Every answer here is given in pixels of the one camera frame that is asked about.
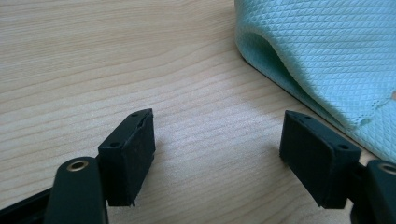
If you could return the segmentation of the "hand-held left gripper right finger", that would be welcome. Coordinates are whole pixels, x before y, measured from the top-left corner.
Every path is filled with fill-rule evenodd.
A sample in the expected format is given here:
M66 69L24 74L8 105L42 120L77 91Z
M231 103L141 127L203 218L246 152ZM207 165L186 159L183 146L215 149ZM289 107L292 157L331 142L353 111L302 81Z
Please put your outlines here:
M358 147L318 120L287 110L279 155L318 205L345 206L349 171L361 156Z

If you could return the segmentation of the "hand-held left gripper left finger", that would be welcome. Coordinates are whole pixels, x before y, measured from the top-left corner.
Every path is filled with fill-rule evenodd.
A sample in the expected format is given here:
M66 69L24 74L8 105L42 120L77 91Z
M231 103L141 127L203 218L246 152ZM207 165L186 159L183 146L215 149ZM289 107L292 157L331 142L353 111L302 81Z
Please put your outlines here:
M151 108L128 115L98 147L97 159L109 206L135 205L155 150Z

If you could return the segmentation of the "teal cloth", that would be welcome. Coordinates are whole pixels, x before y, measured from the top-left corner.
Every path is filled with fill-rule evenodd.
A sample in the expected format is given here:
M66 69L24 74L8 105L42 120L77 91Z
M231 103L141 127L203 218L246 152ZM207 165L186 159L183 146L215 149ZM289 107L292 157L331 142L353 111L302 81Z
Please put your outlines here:
M243 58L396 163L396 0L234 0Z

